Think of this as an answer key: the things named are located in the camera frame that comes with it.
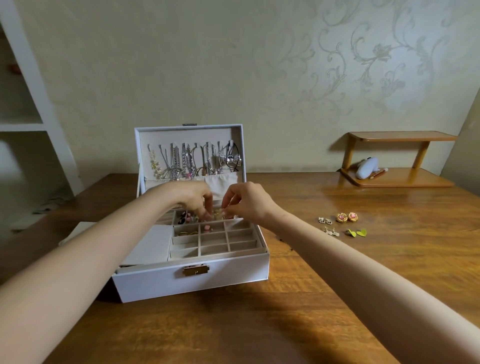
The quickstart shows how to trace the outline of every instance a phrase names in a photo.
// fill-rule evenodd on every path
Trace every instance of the lock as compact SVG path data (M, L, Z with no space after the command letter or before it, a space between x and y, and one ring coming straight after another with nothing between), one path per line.
M206 266L205 264L198 264L195 266L186 266L186 267L183 267L183 275L186 277L196 276L198 274L208 273L209 269L210 267Z

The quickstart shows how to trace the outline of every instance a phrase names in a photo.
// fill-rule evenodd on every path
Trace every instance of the hand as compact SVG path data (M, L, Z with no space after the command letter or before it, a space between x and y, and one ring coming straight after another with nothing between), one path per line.
M226 218L239 215L264 227L282 211L263 187L253 182L231 185L223 197L222 208Z
M164 186L171 188L175 203L194 210L201 220L212 219L213 195L205 181L174 181Z

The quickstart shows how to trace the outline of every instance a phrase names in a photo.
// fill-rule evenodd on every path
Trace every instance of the person's right hand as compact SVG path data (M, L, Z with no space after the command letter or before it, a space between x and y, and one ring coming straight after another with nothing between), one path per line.
M264 227L282 211L263 187L253 182L231 185L223 197L222 208L225 218L238 215Z

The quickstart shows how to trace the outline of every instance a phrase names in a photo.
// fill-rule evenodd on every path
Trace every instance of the shelf bottom board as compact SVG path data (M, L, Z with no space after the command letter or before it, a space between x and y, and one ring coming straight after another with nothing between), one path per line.
M389 168L383 175L359 180L355 177L356 170L341 169L340 172L358 187L452 187L455 184L422 168Z

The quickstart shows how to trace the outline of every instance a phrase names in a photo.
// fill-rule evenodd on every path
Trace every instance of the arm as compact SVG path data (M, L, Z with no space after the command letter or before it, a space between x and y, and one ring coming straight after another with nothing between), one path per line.
M1 362L43 362L161 215L180 203L209 219L212 202L205 182L152 188L6 282L0 287Z
M254 183L232 185L224 214L280 236L403 363L479 363L480 329L421 288L277 206Z

